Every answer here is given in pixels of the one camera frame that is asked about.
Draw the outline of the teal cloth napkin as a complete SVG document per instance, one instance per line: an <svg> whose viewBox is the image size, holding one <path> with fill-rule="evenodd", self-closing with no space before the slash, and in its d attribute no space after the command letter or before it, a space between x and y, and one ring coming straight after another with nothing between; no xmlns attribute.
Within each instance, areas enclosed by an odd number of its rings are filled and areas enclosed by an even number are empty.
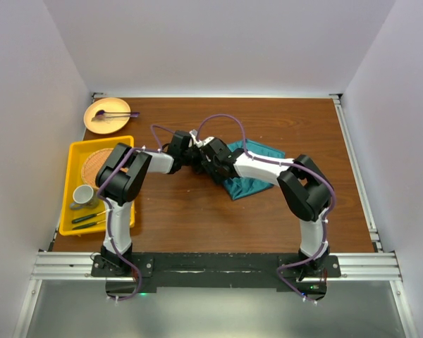
<svg viewBox="0 0 423 338"><path fill-rule="evenodd" d="M284 151L252 141L250 139L246 139L246 146L248 151L251 151L260 156L285 158ZM273 185L269 182L246 177L229 178L222 182L222 186L233 201L249 197L253 194L263 192L273 187Z"/></svg>

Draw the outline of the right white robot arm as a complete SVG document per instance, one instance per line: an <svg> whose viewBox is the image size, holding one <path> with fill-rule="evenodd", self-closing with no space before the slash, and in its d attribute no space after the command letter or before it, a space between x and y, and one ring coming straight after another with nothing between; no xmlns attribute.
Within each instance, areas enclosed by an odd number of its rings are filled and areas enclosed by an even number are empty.
<svg viewBox="0 0 423 338"><path fill-rule="evenodd" d="M329 181L306 155L295 159L261 156L246 147L230 150L216 137L196 141L202 165L220 178L249 178L268 182L282 191L290 212L300 221L299 261L287 268L299 268L310 277L325 268L329 255L327 216L336 195Z"/></svg>

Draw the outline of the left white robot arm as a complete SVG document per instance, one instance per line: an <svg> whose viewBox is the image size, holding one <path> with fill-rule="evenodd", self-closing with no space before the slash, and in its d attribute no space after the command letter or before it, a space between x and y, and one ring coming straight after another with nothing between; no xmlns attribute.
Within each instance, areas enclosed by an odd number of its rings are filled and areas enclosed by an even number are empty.
<svg viewBox="0 0 423 338"><path fill-rule="evenodd" d="M166 151L150 151L117 144L99 169L97 196L106 208L106 234L100 258L116 276L132 272L133 243L130 236L131 208L148 173L172 175L192 165L191 152L197 130L176 131Z"/></svg>

